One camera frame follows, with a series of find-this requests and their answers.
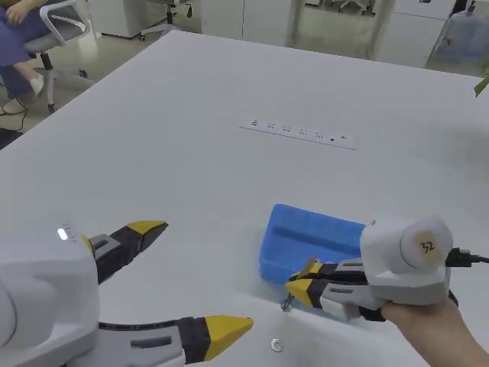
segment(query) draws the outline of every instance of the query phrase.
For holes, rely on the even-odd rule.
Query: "white cabinet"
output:
[[[128,38],[165,18],[162,5],[159,17],[155,21],[154,17],[149,18],[142,0],[89,0],[89,12],[95,32]]]
[[[305,0],[202,0],[202,32],[290,46],[304,5]]]
[[[202,33],[243,38],[245,0],[202,0]]]
[[[454,0],[396,0],[394,13],[420,17],[447,19],[452,12]]]
[[[440,19],[392,14],[375,60],[424,67],[444,24]]]
[[[243,39],[290,46],[304,0],[245,0]]]

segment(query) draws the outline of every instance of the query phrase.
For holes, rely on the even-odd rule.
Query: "black cable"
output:
[[[489,264],[489,258],[473,255],[468,250],[453,248],[446,258],[445,266],[448,268],[471,268],[472,264],[483,262]]]
[[[0,83],[0,86],[3,86],[4,88],[7,89],[7,86],[4,84],[4,83]],[[9,130],[10,132],[21,132],[22,130],[24,130],[24,122],[25,122],[25,118],[28,116],[28,113],[29,113],[29,109],[28,107],[21,102],[21,100],[19,98],[16,98],[17,102],[22,106],[24,107],[24,115],[22,116],[22,119],[21,119],[21,127],[20,128],[17,128],[15,130],[11,130],[10,128],[6,128],[5,130]],[[2,116],[9,116],[8,113],[4,113],[2,115],[0,115],[0,117]]]
[[[478,261],[483,262],[485,264],[489,264],[489,258],[484,258],[482,256],[478,256]]]

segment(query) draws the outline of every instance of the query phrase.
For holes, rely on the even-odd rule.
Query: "electrical socket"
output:
[[[244,124],[239,125],[239,127],[340,148],[355,149],[353,139],[346,135],[330,134],[304,127],[294,127],[290,124],[282,124],[281,122],[252,119],[247,120]]]

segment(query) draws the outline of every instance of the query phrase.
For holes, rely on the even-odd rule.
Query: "office chair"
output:
[[[94,84],[88,80],[86,71],[79,70],[79,75],[54,70],[53,64],[47,54],[48,50],[65,46],[67,41],[84,36],[91,31],[90,23],[79,10],[78,0],[49,0],[47,5],[40,8],[40,17],[49,28],[50,33],[24,44],[28,53],[33,57],[40,55],[44,68],[36,71],[44,75],[47,93],[47,108],[50,113],[57,110],[54,103],[55,80],[66,80],[77,86],[89,88]]]
[[[149,2],[156,2],[158,4],[165,4],[167,6],[167,23],[166,24],[158,24],[155,25],[151,28],[144,29],[141,32],[141,41],[146,40],[146,34],[149,33],[157,33],[157,32],[163,32],[161,34],[161,37],[163,37],[165,34],[170,32],[173,29],[177,29],[179,31],[187,31],[187,32],[194,32],[194,30],[190,27],[185,27],[182,25],[175,25],[173,23],[173,8],[175,8],[177,5],[183,4],[181,0],[148,0]],[[191,18],[193,15],[193,10],[192,10],[192,5],[187,4],[189,6],[189,10],[186,13],[187,18]]]

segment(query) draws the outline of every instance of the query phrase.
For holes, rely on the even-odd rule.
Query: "small metal part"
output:
[[[310,258],[308,258],[306,264],[304,265],[303,270],[301,270],[300,273],[297,275],[297,279],[300,279],[308,275],[308,273],[311,271],[311,269],[313,268],[314,264],[317,261],[318,261],[317,256],[311,256]],[[289,294],[287,298],[282,301],[280,307],[282,308],[283,312],[289,312],[290,310],[292,310],[292,301],[294,300],[294,298],[295,297],[292,294]]]
[[[282,307],[283,312],[290,312],[290,310],[292,310],[293,299],[294,296],[292,294],[289,294],[287,298],[280,304],[280,307]]]
[[[272,346],[272,350],[274,352],[277,352],[277,353],[282,352],[283,345],[282,345],[282,342],[280,341],[280,339],[278,339],[278,338],[272,339],[271,346]]]

